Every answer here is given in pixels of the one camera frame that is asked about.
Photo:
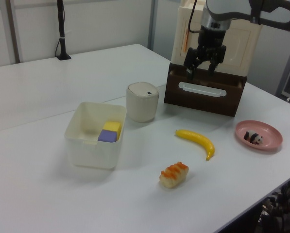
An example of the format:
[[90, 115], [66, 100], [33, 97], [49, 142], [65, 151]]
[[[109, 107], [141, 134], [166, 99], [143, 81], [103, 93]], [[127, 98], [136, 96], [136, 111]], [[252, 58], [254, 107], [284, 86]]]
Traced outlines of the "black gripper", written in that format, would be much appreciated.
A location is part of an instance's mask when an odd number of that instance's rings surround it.
[[208, 74], [214, 75], [218, 64], [223, 63], [226, 46], [223, 45], [225, 30], [216, 30], [201, 26], [201, 32], [198, 37], [198, 47], [196, 49], [189, 48], [184, 61], [187, 78], [192, 80], [196, 68], [202, 63], [199, 57], [209, 57], [210, 65]]

